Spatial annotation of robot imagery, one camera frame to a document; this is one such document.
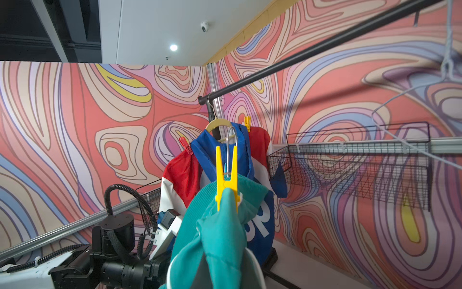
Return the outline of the teal green jacket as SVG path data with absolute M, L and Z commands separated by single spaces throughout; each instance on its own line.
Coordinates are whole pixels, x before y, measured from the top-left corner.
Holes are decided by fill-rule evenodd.
M 259 261 L 247 247 L 244 229 L 256 217 L 268 189 L 238 177 L 240 204 L 232 190 L 215 201 L 217 184 L 194 197 L 173 246 L 164 289 L 264 289 Z

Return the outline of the metal hanger of teal jacket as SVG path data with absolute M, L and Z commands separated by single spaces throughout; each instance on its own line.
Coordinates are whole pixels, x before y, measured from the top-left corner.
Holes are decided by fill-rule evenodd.
M 235 142 L 234 144 L 231 143 L 231 140 L 233 138 L 237 138 L 237 130 L 235 129 L 234 126 L 230 126 L 228 129 L 226 138 L 225 138 L 225 144 L 226 144 L 226 149 L 227 149 L 226 162 L 225 162 L 225 175 L 230 175 L 232 171 L 231 166 L 232 166 L 233 150 L 231 149 L 231 147 L 233 145 L 237 146 L 237 142 Z

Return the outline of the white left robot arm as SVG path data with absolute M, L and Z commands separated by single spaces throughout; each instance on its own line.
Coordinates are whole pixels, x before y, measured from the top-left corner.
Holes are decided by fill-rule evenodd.
M 143 240 L 152 240 L 158 220 L 160 189 L 140 195 L 127 185 L 114 184 L 104 194 L 106 217 L 93 228 L 91 244 L 73 244 L 35 261 L 21 265 L 13 258 L 1 263 L 3 289 L 158 289 L 165 283 L 170 253 L 149 257 L 144 242 L 135 248 L 134 218 L 116 214 L 111 192 L 122 190 L 134 197 L 141 207 L 145 232 Z

